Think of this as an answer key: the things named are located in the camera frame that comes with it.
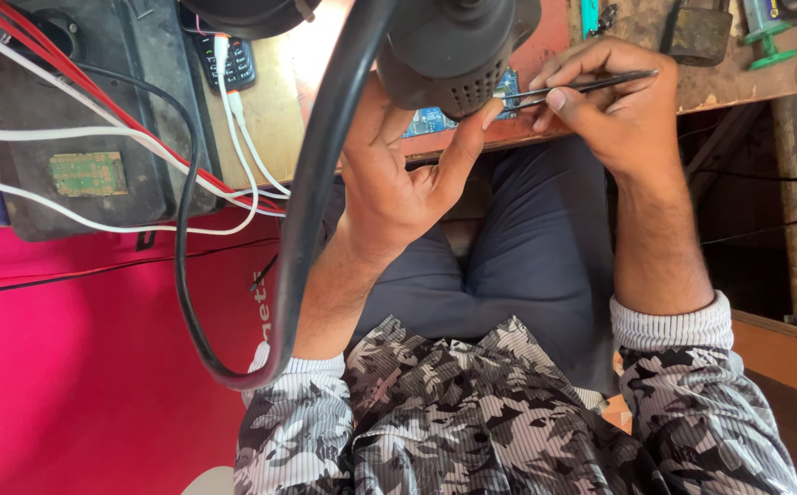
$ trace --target shirt sleeve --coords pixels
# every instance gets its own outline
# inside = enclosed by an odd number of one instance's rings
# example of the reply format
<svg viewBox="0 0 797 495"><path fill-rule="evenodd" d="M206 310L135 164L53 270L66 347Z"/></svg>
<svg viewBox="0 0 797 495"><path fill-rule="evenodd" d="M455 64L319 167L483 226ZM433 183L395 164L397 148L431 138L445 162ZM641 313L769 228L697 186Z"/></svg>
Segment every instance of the shirt sleeve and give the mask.
<svg viewBox="0 0 797 495"><path fill-rule="evenodd" d="M270 346L261 343L250 371ZM341 379L343 356L292 358L272 385L244 393L234 486L237 494L340 493L352 489L349 464L353 413Z"/></svg>
<svg viewBox="0 0 797 495"><path fill-rule="evenodd" d="M695 313L651 316L613 298L620 387L635 435L683 492L797 494L797 473L759 388L731 351L722 292Z"/></svg>

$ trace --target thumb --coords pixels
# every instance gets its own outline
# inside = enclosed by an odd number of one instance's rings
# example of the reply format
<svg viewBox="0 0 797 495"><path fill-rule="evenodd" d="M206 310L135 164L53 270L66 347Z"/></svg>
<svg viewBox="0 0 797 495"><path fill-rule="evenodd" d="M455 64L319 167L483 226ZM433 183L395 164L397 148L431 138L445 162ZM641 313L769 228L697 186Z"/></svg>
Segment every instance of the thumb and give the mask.
<svg viewBox="0 0 797 495"><path fill-rule="evenodd" d="M492 98L481 110L459 123L450 145L438 160L438 189L450 194L458 187L462 193L471 167L484 150L484 134L504 107L501 99Z"/></svg>
<svg viewBox="0 0 797 495"><path fill-rule="evenodd" d="M575 89L555 88L546 96L546 103L569 129L586 141L602 136L609 124L609 117Z"/></svg>

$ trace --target person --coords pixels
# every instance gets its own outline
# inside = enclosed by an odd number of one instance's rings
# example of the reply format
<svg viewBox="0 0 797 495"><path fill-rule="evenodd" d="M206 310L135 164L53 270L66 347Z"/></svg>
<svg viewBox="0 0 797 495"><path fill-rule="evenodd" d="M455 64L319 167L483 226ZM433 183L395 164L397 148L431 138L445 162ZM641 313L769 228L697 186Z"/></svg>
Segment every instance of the person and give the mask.
<svg viewBox="0 0 797 495"><path fill-rule="evenodd" d="M587 96L561 87L648 70ZM244 395L236 493L797 493L697 241L677 72L613 38L547 62L530 86L558 89L533 129L557 117L579 137L495 167L465 275L435 225L503 104L463 120L438 165L407 172L413 112L371 77L294 357ZM614 259L604 166L620 192ZM619 388L632 435L598 414Z"/></svg>

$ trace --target black and white shirt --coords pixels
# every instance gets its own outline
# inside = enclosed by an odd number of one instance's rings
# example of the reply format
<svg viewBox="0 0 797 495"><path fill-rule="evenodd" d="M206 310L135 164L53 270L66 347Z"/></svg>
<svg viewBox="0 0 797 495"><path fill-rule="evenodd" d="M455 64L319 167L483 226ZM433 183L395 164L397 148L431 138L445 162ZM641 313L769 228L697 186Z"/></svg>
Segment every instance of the black and white shirt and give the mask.
<svg viewBox="0 0 797 495"><path fill-rule="evenodd" d="M797 494L772 412L730 351L725 296L679 316L612 308L633 435L517 318L470 345L391 317L346 364L292 359L245 397L236 493Z"/></svg>

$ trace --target blue circuit board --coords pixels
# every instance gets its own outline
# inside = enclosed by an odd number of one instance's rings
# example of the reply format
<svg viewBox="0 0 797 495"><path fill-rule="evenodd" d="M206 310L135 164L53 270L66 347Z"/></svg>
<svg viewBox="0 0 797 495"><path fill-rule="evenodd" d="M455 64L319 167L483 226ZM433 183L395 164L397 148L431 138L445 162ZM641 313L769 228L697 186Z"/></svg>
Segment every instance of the blue circuit board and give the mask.
<svg viewBox="0 0 797 495"><path fill-rule="evenodd" d="M521 93L517 87L517 72L508 69L503 76L500 85L496 86L496 91L493 95L496 97L511 96L513 94ZM506 100L506 108L510 110L511 107L516 107L518 102L516 100ZM496 117L496 120L512 119L517 117L517 112L505 111ZM417 110L414 114L414 121L407 128L403 138L412 138L423 134L431 134L433 132L441 132L448 129L457 129L457 123L444 116L438 108L423 108Z"/></svg>

